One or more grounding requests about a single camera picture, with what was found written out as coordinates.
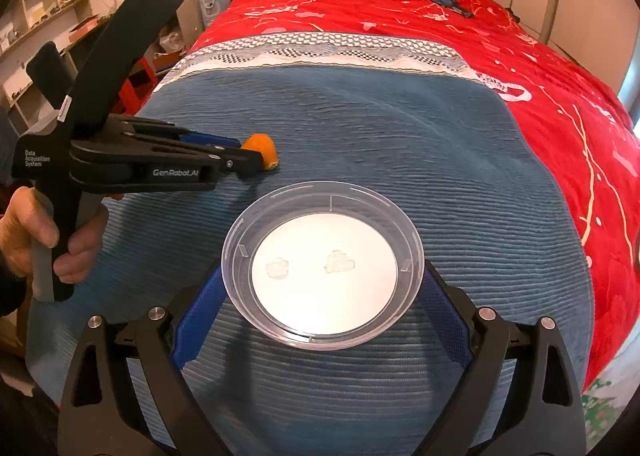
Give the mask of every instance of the white paper disc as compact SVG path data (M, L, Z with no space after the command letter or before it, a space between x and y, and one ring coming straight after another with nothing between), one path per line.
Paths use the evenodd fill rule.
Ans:
M373 227L337 213L296 217L260 243L251 268L265 311L295 331L334 335L376 317L393 295L398 265Z

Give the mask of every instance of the blue object on bed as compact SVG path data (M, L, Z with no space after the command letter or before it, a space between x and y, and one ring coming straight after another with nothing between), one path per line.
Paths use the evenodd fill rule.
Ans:
M401 44L405 51L412 45ZM415 223L427 258L476 305L524 323L553 316L581 385L593 295L555 180L487 87L385 68L170 73L143 116L223 136L267 133L280 167L247 181L228 177L210 193L110 201L104 249L89 280L69 301L31 306L28 365L44 391L60 400L75 338L91 315L114 322L166 305L180 287L201 280L249 204L314 179L364 185L393 200ZM188 64L178 70L188 73ZM266 338L227 300L183 375L238 456L406 456L461 371L417 303L366 344L306 352ZM505 364L478 441L497 423L512 371ZM132 364L132 374L152 433L170 442L140 366Z
M176 327L171 352L176 368L181 370L187 362L196 359L226 298L222 267L218 265Z

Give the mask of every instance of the human hand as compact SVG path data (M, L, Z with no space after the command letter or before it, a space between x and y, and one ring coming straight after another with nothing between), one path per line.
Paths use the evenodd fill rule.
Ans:
M94 267L95 256L102 248L102 235L109 211L100 205L85 226L76 230L68 241L68 252L53 264L62 282L82 282ZM21 187L14 192L6 214L0 219L0 252L7 266L18 277L31 277L31 238L53 248L60 234L53 219L36 200L34 190Z

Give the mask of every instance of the sleeve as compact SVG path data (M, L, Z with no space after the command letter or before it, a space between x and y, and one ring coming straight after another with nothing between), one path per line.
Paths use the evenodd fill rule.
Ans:
M9 270L0 253L0 317L18 309L27 296L27 280Z

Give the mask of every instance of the red bedspread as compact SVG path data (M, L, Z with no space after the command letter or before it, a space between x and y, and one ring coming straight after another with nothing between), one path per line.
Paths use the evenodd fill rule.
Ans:
M566 198L591 268L595 330L587 386L638 317L639 142L609 87L529 38L491 0L235 0L196 42L285 31L375 33L446 44L506 101Z

